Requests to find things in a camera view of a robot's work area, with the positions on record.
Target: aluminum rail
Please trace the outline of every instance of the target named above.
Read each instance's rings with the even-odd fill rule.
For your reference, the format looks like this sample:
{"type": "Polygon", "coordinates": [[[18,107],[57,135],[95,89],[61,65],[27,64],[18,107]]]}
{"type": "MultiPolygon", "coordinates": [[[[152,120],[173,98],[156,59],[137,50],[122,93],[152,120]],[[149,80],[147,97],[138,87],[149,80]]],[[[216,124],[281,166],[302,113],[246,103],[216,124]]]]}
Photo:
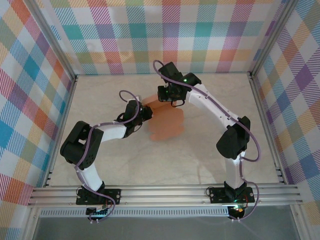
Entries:
{"type": "MultiPolygon", "coordinates": [[[[32,208],[86,207],[76,205],[79,186],[35,188],[29,200],[32,208]]],[[[208,187],[223,187],[222,184],[195,185],[125,185],[106,186],[107,189],[121,189],[121,207],[207,207],[233,206],[232,203],[210,203],[205,194],[208,187]]],[[[257,189],[251,186],[253,193],[257,189]]],[[[281,183],[258,184],[260,190],[259,206],[279,206],[301,204],[298,187],[281,183]]]]}

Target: beige floor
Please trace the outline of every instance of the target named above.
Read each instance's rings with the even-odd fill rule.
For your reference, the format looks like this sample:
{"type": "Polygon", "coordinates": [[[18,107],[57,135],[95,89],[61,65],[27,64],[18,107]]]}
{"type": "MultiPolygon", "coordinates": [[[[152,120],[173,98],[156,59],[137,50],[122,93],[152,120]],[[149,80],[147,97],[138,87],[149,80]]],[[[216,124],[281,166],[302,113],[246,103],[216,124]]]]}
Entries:
{"type": "MultiPolygon", "coordinates": [[[[197,74],[202,83],[223,105],[251,120],[251,130],[257,137],[262,159],[244,164],[245,177],[257,183],[278,181],[274,162],[260,121],[258,110],[246,74],[197,74]]],[[[94,125],[109,122],[124,112],[126,104],[118,97],[122,89],[148,97],[155,94],[163,81],[152,75],[80,76],[66,122],[62,142],[77,121],[94,125]]],[[[131,184],[208,184],[223,183],[226,168],[216,149],[221,137],[212,120],[191,104],[182,107],[185,131],[179,137],[152,142],[147,123],[126,139],[104,142],[95,160],[106,185],[131,184]]],[[[247,157],[256,157],[251,140],[247,157]]],[[[58,155],[50,185],[73,186],[80,181],[73,166],[58,155]]]]}

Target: black mounting plate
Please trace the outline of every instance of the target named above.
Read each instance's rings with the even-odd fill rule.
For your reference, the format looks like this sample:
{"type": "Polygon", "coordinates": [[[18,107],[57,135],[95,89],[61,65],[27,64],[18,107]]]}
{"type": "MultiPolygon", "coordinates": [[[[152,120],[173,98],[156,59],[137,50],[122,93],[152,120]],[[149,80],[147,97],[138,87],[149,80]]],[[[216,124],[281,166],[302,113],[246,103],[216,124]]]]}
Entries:
{"type": "MultiPolygon", "coordinates": [[[[230,198],[226,195],[226,189],[224,187],[209,187],[207,194],[210,198],[211,204],[230,204],[230,198]]],[[[254,203],[255,196],[252,187],[247,186],[243,192],[233,201],[233,203],[245,204],[254,203]]]]}
{"type": "MultiPolygon", "coordinates": [[[[115,204],[120,204],[120,198],[121,198],[121,189],[101,189],[99,190],[100,194],[109,196],[114,199],[115,204]]],[[[91,192],[88,192],[88,190],[80,188],[77,191],[77,199],[75,201],[76,205],[105,205],[107,204],[113,204],[111,200],[106,199],[103,196],[98,196],[96,194],[92,194],[91,192]]]]}

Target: wall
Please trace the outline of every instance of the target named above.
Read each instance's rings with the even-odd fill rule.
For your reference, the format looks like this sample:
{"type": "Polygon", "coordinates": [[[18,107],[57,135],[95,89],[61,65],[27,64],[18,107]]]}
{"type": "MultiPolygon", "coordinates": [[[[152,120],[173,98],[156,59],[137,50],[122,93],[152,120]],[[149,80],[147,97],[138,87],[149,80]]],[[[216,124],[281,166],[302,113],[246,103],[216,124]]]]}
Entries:
{"type": "Polygon", "coordinates": [[[0,239],[40,187],[71,80],[22,0],[0,0],[0,239]]]}
{"type": "Polygon", "coordinates": [[[320,0],[298,2],[257,76],[288,181],[320,236],[320,0]]]}
{"type": "Polygon", "coordinates": [[[37,2],[75,71],[96,75],[154,73],[154,59],[182,72],[247,72],[286,0],[37,2]]]}

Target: purple cable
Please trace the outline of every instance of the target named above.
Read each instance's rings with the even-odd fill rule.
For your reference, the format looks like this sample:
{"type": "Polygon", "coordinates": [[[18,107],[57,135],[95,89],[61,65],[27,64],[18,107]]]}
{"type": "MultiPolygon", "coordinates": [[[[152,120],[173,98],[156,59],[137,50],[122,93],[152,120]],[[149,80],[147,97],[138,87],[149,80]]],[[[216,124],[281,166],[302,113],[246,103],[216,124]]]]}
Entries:
{"type": "Polygon", "coordinates": [[[196,88],[195,86],[191,86],[189,84],[186,84],[186,83],[183,83],[183,82],[179,82],[179,81],[175,81],[175,80],[172,80],[164,75],[162,75],[159,70],[156,68],[156,63],[159,63],[161,64],[162,66],[164,66],[164,64],[159,61],[159,60],[154,60],[153,61],[153,69],[155,70],[155,72],[163,79],[167,80],[168,82],[170,83],[173,83],[173,84],[178,84],[178,85],[181,85],[181,86],[185,86],[185,87],[188,87],[188,88],[191,88],[192,90],[195,90],[196,92],[200,93],[201,95],[203,95],[204,97],[208,98],[224,115],[226,115],[228,118],[230,118],[233,122],[235,122],[236,124],[238,124],[240,127],[242,127],[249,135],[250,137],[253,139],[254,143],[255,143],[255,146],[256,146],[256,149],[258,151],[258,156],[256,159],[249,159],[249,158],[246,158],[246,157],[240,157],[240,164],[239,164],[239,171],[240,171],[240,177],[242,178],[242,180],[244,182],[246,182],[247,184],[253,184],[255,187],[256,187],[256,191],[257,191],[257,197],[256,197],[256,201],[255,201],[255,204],[252,208],[252,210],[246,215],[244,216],[242,219],[246,219],[248,216],[250,216],[253,211],[256,209],[257,207],[257,204],[258,204],[258,201],[259,201],[259,196],[260,196],[260,192],[259,192],[259,188],[257,186],[257,184],[255,184],[254,182],[251,182],[251,181],[247,181],[244,176],[243,176],[243,171],[242,171],[242,160],[246,160],[248,162],[257,162],[260,160],[261,158],[261,148],[260,148],[260,145],[258,143],[258,140],[256,139],[256,137],[252,134],[252,132],[250,132],[250,130],[244,126],[241,122],[239,122],[238,120],[234,119],[232,116],[230,116],[230,114],[225,111],[211,96],[209,96],[208,94],[206,94],[204,91],[196,88]]]}
{"type": "MultiPolygon", "coordinates": [[[[121,98],[124,102],[127,102],[127,101],[121,96],[121,93],[128,93],[128,94],[130,94],[130,95],[134,98],[134,100],[136,101],[136,105],[137,105],[137,106],[140,105],[137,97],[136,97],[133,93],[131,93],[130,91],[121,90],[121,91],[119,92],[120,98],[121,98]]],[[[92,135],[92,132],[93,132],[93,130],[94,130],[95,128],[101,127],[101,126],[106,126],[106,125],[123,125],[123,124],[129,123],[129,122],[131,122],[132,120],[134,120],[134,119],[138,116],[139,111],[140,111],[140,109],[139,109],[139,107],[138,107],[137,110],[136,110],[136,112],[135,112],[135,114],[134,114],[134,116],[133,116],[131,119],[127,120],[127,121],[122,121],[122,122],[103,122],[103,123],[94,125],[94,126],[90,129],[90,131],[89,131],[88,138],[87,138],[87,140],[86,140],[86,145],[85,145],[84,153],[83,153],[80,161],[79,161],[79,162],[75,165],[75,167],[74,167],[75,172],[76,172],[76,175],[78,176],[79,180],[80,180],[81,183],[83,184],[83,187],[84,187],[84,188],[86,188],[87,190],[89,190],[90,192],[92,192],[92,193],[94,193],[94,194],[97,194],[97,195],[99,195],[99,196],[105,197],[106,199],[109,199],[109,200],[112,201],[112,209],[111,209],[111,211],[110,211],[106,216],[104,216],[103,218],[101,218],[99,221],[97,220],[97,221],[96,221],[97,223],[106,220],[107,217],[110,216],[110,214],[112,214],[112,212],[114,211],[114,209],[115,209],[115,207],[116,207],[116,202],[115,202],[115,200],[114,200],[112,197],[107,196],[107,195],[104,195],[104,194],[102,194],[102,193],[99,193],[99,192],[91,189],[89,186],[87,186],[86,183],[85,183],[84,178],[83,178],[83,177],[80,175],[80,173],[79,173],[79,166],[80,166],[80,164],[85,160],[85,158],[86,158],[86,156],[87,156],[87,154],[88,154],[88,150],[89,150],[89,146],[90,146],[90,140],[91,140],[91,135],[92,135]]]]}

